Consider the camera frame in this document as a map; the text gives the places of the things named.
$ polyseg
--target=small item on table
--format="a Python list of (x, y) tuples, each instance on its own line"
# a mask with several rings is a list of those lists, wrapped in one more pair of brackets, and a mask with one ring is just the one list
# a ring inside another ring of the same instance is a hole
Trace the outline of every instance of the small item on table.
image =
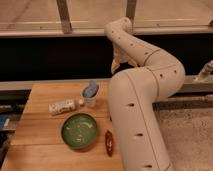
[(112, 157), (113, 153), (113, 135), (112, 133), (107, 130), (105, 133), (105, 146), (108, 156)]
[(80, 107), (83, 107), (84, 106), (84, 99), (79, 99), (78, 104), (79, 104)]
[(75, 109), (76, 105), (73, 99), (67, 99), (65, 101), (60, 101), (49, 105), (49, 111), (52, 115), (73, 111)]
[(83, 89), (82, 97), (84, 98), (84, 103), (87, 107), (94, 107), (96, 103), (96, 95), (99, 89), (99, 85), (93, 80), (89, 81), (89, 86)]

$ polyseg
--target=clear plastic cup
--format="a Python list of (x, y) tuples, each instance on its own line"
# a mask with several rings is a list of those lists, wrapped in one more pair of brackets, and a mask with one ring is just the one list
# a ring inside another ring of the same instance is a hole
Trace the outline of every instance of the clear plastic cup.
[(96, 96), (93, 96), (93, 97), (84, 97), (83, 94), (82, 94), (82, 98), (84, 99), (84, 105), (87, 106), (87, 107), (95, 107), (95, 104), (96, 104)]

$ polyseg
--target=green bowl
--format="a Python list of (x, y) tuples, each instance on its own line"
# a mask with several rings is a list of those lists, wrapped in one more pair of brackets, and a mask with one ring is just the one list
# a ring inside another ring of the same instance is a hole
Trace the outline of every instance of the green bowl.
[(64, 122), (61, 136), (72, 149), (86, 148), (97, 137), (96, 121), (86, 113), (76, 113)]

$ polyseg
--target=wooden tabletop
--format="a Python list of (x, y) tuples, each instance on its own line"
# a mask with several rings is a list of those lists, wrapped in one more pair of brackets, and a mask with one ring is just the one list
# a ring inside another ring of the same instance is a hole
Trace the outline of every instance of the wooden tabletop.
[[(122, 162), (114, 135), (114, 153), (105, 149), (105, 132), (114, 133), (107, 107), (107, 81), (97, 81), (100, 89), (94, 108), (52, 116), (48, 106), (66, 99), (78, 100), (88, 82), (35, 84), (5, 157), (2, 171), (121, 171)], [(65, 120), (77, 112), (92, 115), (98, 124), (96, 143), (87, 151), (70, 149), (61, 138)]]

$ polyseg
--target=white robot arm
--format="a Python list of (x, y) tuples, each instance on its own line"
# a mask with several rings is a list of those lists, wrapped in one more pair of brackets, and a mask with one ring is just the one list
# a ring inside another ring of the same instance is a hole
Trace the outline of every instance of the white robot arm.
[(105, 27), (113, 42), (113, 65), (137, 63), (110, 80), (108, 100), (126, 171), (171, 171), (152, 103), (177, 92), (185, 79), (183, 65), (165, 50), (131, 35), (132, 23), (121, 18)]

